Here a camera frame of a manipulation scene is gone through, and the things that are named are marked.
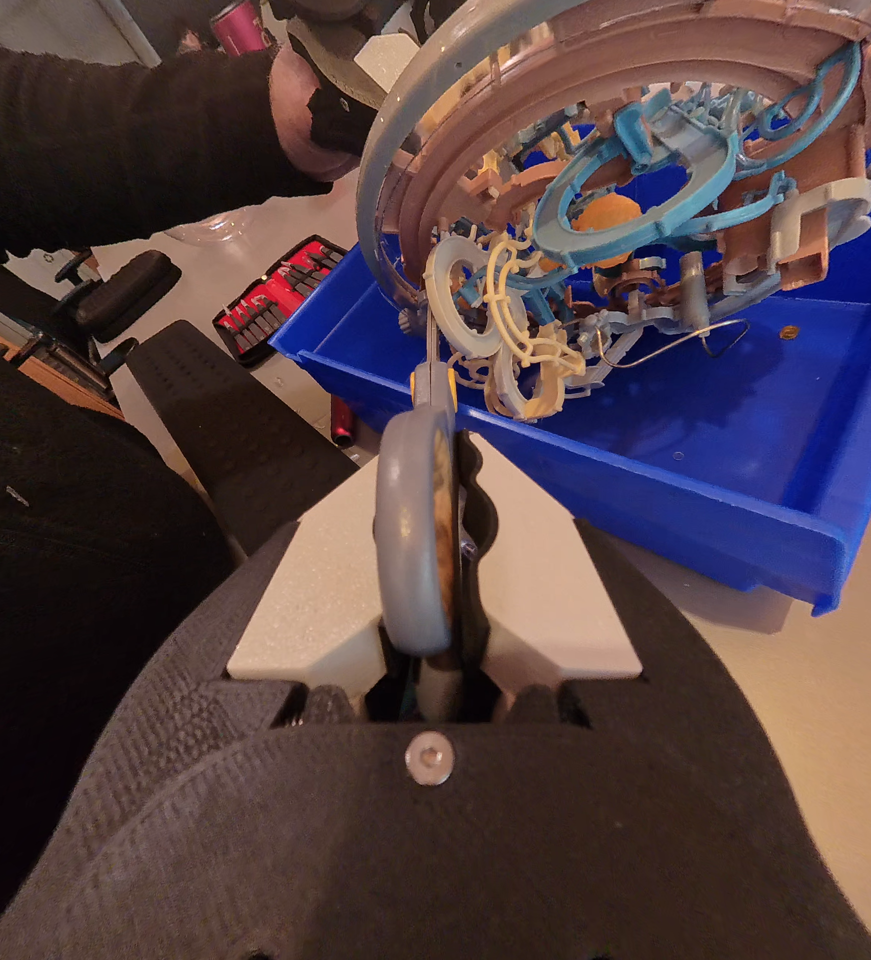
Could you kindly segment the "black dotted wrist rest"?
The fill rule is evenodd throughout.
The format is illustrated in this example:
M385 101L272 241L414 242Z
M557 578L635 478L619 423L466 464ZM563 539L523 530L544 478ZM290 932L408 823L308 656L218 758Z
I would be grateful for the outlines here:
M357 473L343 450L186 320L127 366L246 555Z

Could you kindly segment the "plastic ball maze puzzle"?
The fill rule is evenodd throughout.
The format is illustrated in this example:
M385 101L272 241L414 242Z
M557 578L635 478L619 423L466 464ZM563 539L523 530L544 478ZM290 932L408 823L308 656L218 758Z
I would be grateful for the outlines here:
M361 159L357 236L456 386L533 423L746 328L871 227L871 2L466 3Z

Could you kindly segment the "small blue plastic bin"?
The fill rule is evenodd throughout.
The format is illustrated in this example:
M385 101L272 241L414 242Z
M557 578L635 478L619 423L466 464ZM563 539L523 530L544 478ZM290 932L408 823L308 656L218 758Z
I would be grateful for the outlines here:
M825 281L745 308L697 341L611 371L535 424L461 388L458 422L584 518L739 591L839 606L871 518L871 228ZM800 327L782 341L778 331Z

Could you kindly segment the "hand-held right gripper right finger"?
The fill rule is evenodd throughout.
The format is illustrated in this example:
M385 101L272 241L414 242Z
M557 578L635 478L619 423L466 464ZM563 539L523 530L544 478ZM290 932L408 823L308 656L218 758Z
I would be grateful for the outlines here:
M486 438L457 436L466 490L460 718L497 698L579 680L634 679L642 663L568 509Z

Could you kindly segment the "person's left hand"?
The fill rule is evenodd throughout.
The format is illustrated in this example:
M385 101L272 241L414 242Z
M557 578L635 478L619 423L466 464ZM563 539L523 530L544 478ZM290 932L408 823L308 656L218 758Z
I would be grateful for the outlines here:
M291 46L275 55L269 100L279 144L295 170L330 184L358 167L374 112L338 90Z

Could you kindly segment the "person's left forearm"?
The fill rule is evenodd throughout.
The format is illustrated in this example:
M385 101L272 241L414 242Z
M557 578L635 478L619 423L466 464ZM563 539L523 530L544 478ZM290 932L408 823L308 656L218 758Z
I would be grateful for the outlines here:
M0 265L332 186L278 138L267 53L149 68L0 47Z

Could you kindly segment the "person's black clothing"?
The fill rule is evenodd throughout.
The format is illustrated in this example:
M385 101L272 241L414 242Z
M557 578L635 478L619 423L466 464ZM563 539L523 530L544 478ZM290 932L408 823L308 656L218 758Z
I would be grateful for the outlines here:
M0 357L0 914L117 704L232 570L139 431Z

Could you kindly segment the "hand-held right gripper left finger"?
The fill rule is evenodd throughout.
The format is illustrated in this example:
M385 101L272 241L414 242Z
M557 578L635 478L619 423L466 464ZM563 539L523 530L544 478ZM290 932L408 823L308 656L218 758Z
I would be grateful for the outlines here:
M227 663L231 678L337 686L368 720L365 696L386 673L372 534L377 465L302 514Z

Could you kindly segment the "red black tool kit case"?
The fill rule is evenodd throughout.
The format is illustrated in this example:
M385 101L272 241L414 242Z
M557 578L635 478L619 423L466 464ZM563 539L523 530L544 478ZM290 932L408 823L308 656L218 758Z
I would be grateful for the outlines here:
M346 253L345 247L310 235L215 315L213 330L239 366L253 370L276 353L272 338Z

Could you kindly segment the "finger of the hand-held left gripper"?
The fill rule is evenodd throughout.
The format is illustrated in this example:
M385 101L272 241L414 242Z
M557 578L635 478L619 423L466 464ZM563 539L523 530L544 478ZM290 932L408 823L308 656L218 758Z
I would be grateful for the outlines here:
M355 54L354 63L389 94L415 55L414 41L367 41Z

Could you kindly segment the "grey orange handled scissors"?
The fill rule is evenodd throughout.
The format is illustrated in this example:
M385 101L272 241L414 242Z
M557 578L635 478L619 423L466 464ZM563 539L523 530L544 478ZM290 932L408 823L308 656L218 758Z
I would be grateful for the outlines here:
M463 711L466 678L480 667L490 627L478 547L469 555L464 548L455 379L433 310L419 307L426 354L410 379L411 408L381 437L373 537L383 628L412 662L420 714L442 722Z

